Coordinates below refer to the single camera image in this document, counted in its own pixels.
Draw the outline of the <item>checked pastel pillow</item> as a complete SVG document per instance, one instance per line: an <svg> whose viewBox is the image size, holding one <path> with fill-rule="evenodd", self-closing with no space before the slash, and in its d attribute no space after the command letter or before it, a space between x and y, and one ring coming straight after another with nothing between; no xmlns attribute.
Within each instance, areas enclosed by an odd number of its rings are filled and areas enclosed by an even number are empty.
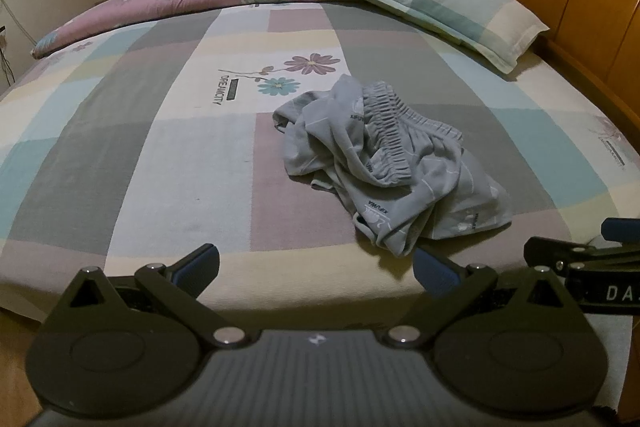
<svg viewBox="0 0 640 427"><path fill-rule="evenodd" d="M504 74L549 29L517 0L366 1L474 50Z"/></svg>

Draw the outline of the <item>grey patterned pyjama trousers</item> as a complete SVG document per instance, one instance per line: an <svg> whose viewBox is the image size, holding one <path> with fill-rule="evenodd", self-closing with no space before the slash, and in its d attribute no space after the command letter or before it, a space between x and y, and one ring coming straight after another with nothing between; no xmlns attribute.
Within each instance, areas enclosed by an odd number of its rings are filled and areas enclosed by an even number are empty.
<svg viewBox="0 0 640 427"><path fill-rule="evenodd" d="M396 257L416 242L509 225L506 190L465 149L462 133L411 109L384 82L342 76L277 108L288 176L334 193L369 241Z"/></svg>

